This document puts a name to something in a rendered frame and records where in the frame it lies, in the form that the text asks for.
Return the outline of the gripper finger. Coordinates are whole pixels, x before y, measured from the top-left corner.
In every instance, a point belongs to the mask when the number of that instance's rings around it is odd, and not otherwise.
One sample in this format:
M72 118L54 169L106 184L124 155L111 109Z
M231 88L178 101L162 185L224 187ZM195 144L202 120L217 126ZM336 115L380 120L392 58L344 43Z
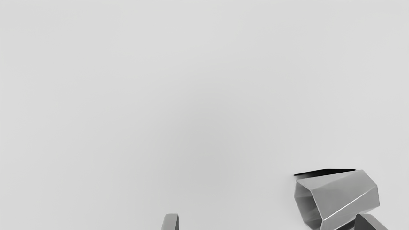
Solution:
M166 214L161 230L179 230L179 215L177 213Z

